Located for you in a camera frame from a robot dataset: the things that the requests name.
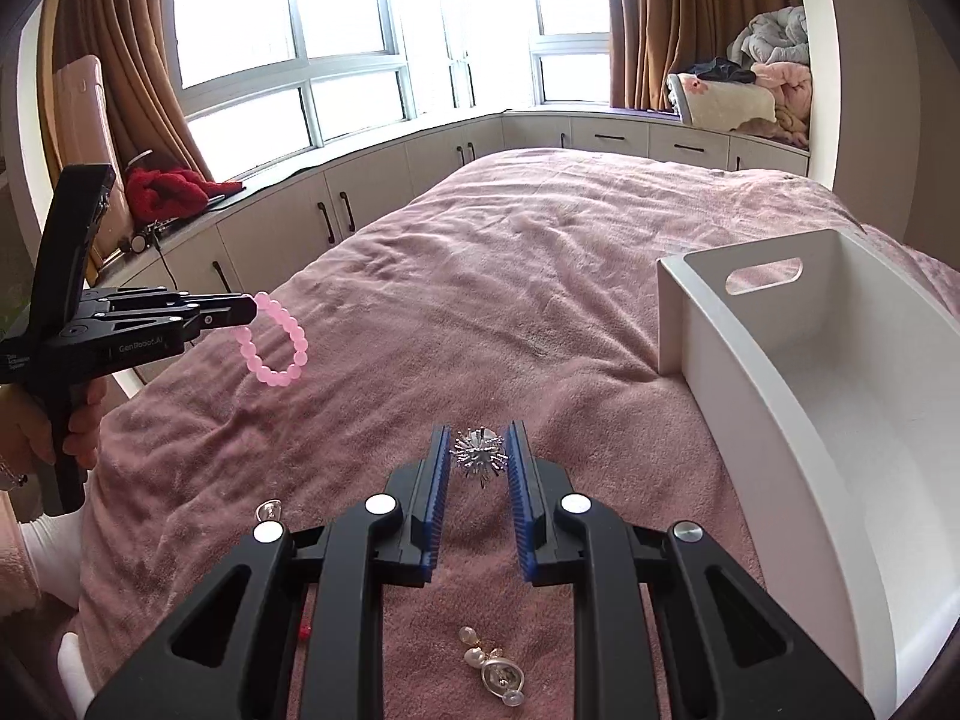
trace red object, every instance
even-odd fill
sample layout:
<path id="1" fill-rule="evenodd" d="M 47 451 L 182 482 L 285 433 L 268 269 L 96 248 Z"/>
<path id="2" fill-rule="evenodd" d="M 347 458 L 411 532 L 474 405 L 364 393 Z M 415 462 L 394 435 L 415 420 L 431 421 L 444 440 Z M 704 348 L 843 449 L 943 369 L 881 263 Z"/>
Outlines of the red object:
<path id="1" fill-rule="evenodd" d="M 243 184 L 239 181 L 216 184 L 185 167 L 174 170 L 134 167 L 127 174 L 127 204 L 141 227 L 154 221 L 192 217 L 206 208 L 210 197 L 236 194 L 241 189 Z"/>

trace window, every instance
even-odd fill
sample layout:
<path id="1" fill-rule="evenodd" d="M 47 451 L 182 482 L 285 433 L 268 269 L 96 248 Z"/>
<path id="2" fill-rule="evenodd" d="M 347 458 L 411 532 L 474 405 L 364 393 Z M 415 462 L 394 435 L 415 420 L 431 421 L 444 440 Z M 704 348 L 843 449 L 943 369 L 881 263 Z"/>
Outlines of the window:
<path id="1" fill-rule="evenodd" d="M 606 103 L 608 0 L 163 0 L 210 170 L 455 107 Z"/>

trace hand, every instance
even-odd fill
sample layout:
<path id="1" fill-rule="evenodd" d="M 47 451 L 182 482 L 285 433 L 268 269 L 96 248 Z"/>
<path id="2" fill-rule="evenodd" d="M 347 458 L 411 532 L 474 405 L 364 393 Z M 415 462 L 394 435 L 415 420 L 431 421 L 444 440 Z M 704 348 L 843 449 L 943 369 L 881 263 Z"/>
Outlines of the hand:
<path id="1" fill-rule="evenodd" d="M 107 380 L 94 379 L 86 388 L 85 405 L 70 415 L 70 434 L 64 439 L 64 452 L 77 458 L 83 469 L 93 470 L 97 464 L 100 442 L 100 420 L 104 416 L 103 400 Z M 0 388 L 0 458 L 14 474 L 30 473 L 34 458 L 53 464 L 53 439 L 50 420 L 37 401 L 20 386 Z"/>

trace bed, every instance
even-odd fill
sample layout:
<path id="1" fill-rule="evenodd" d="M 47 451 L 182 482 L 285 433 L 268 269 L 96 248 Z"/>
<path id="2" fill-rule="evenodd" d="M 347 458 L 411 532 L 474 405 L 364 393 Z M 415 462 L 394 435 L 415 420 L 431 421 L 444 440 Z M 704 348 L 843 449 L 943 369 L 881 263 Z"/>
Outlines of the bed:
<path id="1" fill-rule="evenodd" d="M 75 621 L 95 688 L 257 504 L 280 498 L 294 530 L 327 521 L 422 456 L 441 422 L 523 418 L 575 488 L 637 524 L 697 520 L 762 581 L 692 395 L 656 375 L 654 264 L 825 226 L 865 236 L 960 316 L 960 274 L 786 173 L 510 151 L 368 225 L 275 293 L 310 343 L 301 380 L 261 385 L 217 331 L 104 420 Z M 287 365 L 280 329 L 258 319 L 253 335 Z M 443 528 L 433 584 L 386 595 L 386 716 L 497 716 L 462 661 L 471 625 L 525 670 L 523 717 L 572 717 L 570 593 L 522 583 L 505 481 L 454 477 Z"/>

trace storage bin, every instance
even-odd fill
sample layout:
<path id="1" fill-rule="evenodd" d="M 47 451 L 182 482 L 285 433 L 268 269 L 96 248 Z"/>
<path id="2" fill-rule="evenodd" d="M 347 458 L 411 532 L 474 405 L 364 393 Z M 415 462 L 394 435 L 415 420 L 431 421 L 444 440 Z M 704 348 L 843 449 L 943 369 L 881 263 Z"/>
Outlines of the storage bin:
<path id="1" fill-rule="evenodd" d="M 658 289 L 659 371 L 688 381 L 767 589 L 889 717 L 960 610 L 960 324 L 837 230 L 669 257 Z"/>

